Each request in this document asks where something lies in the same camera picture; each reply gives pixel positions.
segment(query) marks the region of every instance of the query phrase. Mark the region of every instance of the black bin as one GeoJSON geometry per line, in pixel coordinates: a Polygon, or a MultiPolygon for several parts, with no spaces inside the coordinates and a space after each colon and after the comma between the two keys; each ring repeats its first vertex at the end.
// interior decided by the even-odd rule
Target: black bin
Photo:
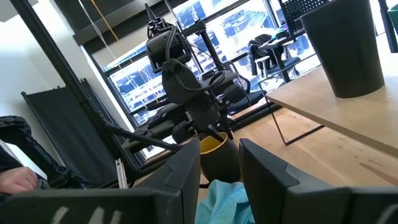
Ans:
{"type": "Polygon", "coordinates": [[[384,85],[369,0],[332,0],[300,20],[337,97],[384,85]]]}

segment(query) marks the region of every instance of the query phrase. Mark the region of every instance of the glass window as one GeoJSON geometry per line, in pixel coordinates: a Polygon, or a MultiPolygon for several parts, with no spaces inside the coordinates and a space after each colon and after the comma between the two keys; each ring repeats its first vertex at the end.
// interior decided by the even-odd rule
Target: glass window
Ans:
{"type": "Polygon", "coordinates": [[[132,50],[129,52],[125,53],[109,65],[105,66],[104,70],[105,72],[119,66],[121,63],[130,60],[130,58],[133,58],[134,56],[138,55],[139,53],[144,52],[147,49],[146,42],[143,42],[142,44],[138,45],[137,47],[134,47],[132,50]]]}
{"type": "MultiPolygon", "coordinates": [[[[279,25],[281,25],[282,22],[285,22],[285,17],[282,9],[280,8],[278,0],[271,0],[271,7],[276,15],[277,22],[279,25]]],[[[289,51],[285,52],[285,54],[287,54],[289,57],[300,57],[301,59],[305,59],[311,55],[314,55],[313,57],[295,66],[299,74],[303,74],[320,64],[319,59],[315,55],[315,51],[312,48],[312,45],[306,34],[297,37],[296,41],[288,46],[288,50],[289,51]]]]}
{"type": "Polygon", "coordinates": [[[173,9],[182,28],[190,27],[195,21],[204,19],[238,0],[189,0],[173,9]]]}
{"type": "MultiPolygon", "coordinates": [[[[192,61],[188,62],[187,66],[196,76],[199,76],[200,71],[192,61]]],[[[146,104],[164,96],[165,91],[161,73],[154,73],[148,56],[112,74],[110,79],[120,92],[129,111],[139,110],[133,115],[139,125],[146,123],[151,116],[156,114],[157,110],[145,109],[146,104]]]]}
{"type": "MultiPolygon", "coordinates": [[[[262,0],[251,0],[207,23],[207,33],[222,62],[246,52],[251,39],[261,34],[273,34],[274,30],[268,10],[262,0]]],[[[208,55],[209,51],[203,39],[196,34],[187,39],[193,46],[193,51],[198,55],[204,71],[214,68],[215,64],[208,55]]],[[[247,58],[242,58],[235,63],[235,66],[241,75],[248,79],[254,78],[247,58]]]]}

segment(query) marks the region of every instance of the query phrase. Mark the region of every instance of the wooden floor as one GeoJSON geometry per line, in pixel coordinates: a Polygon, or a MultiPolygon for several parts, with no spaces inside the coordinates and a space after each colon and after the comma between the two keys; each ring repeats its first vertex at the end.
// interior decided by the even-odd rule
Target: wooden floor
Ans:
{"type": "MultiPolygon", "coordinates": [[[[275,113],[286,140],[319,124],[285,108],[275,113]]],[[[335,186],[398,185],[398,159],[323,128],[284,146],[271,116],[235,132],[236,142],[248,138],[264,149],[335,186]]]]}

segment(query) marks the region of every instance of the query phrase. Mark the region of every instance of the turquoise towel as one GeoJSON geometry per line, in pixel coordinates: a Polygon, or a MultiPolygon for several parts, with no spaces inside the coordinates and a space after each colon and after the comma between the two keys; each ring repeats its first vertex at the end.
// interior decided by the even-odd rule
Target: turquoise towel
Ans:
{"type": "Polygon", "coordinates": [[[243,183],[228,184],[214,180],[197,207],[196,224],[254,223],[243,183]]]}

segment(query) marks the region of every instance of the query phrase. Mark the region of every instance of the wooden desk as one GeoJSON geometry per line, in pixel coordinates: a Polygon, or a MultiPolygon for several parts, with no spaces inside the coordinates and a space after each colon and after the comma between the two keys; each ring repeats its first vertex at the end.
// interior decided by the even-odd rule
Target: wooden desk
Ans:
{"type": "Polygon", "coordinates": [[[267,96],[284,108],[398,157],[398,72],[384,71],[384,79],[386,85],[378,91],[341,99],[334,96],[320,67],[267,96]]]}

